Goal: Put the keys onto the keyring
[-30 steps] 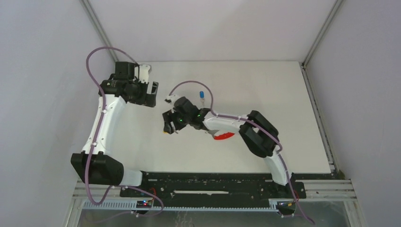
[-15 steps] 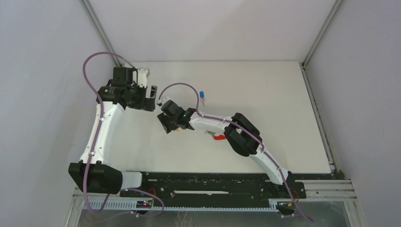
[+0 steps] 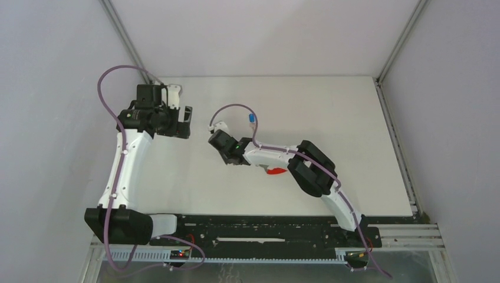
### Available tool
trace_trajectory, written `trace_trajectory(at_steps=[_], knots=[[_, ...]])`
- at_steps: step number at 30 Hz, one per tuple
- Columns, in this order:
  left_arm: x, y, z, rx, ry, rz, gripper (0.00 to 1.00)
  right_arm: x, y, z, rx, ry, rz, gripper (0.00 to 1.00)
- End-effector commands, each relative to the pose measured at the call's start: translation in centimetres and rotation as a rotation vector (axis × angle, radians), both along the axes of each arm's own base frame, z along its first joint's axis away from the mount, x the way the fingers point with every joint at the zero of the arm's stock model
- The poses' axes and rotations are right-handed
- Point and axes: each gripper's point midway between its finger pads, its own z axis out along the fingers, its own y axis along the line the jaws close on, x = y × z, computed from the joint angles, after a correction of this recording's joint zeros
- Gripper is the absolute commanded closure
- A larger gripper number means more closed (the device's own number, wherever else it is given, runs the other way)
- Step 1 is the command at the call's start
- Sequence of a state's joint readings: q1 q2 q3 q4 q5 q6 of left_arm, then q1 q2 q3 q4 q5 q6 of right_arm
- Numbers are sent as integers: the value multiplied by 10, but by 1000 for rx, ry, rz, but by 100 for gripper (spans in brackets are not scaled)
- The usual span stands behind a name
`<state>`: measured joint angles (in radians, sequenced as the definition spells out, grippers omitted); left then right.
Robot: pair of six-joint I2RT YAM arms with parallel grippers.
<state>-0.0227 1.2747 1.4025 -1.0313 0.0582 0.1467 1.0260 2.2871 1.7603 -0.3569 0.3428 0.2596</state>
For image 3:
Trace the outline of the blue tagged key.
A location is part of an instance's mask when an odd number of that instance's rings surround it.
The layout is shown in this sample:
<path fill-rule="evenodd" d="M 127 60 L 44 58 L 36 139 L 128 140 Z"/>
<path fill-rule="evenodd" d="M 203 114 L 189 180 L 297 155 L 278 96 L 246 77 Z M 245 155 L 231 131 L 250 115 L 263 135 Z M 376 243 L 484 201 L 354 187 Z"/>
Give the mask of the blue tagged key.
<path fill-rule="evenodd" d="M 255 130 L 256 129 L 256 118 L 255 118 L 255 115 L 250 113 L 248 115 L 248 118 L 249 118 L 249 126 L 252 130 Z"/>

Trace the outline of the red tag keyring with chain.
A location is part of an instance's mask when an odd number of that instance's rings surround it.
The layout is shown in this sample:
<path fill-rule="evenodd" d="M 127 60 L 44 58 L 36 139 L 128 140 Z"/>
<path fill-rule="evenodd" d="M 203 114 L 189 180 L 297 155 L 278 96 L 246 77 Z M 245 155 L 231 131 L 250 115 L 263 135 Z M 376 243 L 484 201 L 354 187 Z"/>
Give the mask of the red tag keyring with chain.
<path fill-rule="evenodd" d="M 261 164 L 259 167 L 263 168 L 265 173 L 268 175 L 279 175 L 286 173 L 288 170 L 281 167 L 271 167 L 269 165 Z"/>

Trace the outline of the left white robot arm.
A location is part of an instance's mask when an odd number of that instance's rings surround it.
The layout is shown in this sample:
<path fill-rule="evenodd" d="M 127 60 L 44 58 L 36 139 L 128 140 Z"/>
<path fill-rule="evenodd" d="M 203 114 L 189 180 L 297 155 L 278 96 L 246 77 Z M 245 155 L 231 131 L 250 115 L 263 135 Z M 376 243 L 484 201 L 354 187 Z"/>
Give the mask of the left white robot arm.
<path fill-rule="evenodd" d="M 163 235 L 171 245 L 180 245 L 186 229 L 172 214 L 139 212 L 138 181 L 155 136 L 188 139 L 192 107 L 179 117 L 182 86 L 139 84 L 136 99 L 117 116 L 117 146 L 108 183 L 96 208 L 88 208 L 84 220 L 102 243 L 147 245 Z"/>

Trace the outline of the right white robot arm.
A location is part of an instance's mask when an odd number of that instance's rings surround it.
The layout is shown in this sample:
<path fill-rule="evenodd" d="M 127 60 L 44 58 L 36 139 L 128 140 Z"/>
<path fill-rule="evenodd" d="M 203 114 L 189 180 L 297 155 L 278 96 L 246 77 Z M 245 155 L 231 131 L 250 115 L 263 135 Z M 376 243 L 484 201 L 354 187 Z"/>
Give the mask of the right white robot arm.
<path fill-rule="evenodd" d="M 258 144 L 249 137 L 235 139 L 227 132 L 211 130 L 208 143 L 226 164 L 263 167 L 271 175 L 280 169 L 291 173 L 306 194 L 319 198 L 343 229 L 343 239 L 359 246 L 367 238 L 368 221 L 349 201 L 341 188 L 335 164 L 314 143 L 297 146 Z"/>

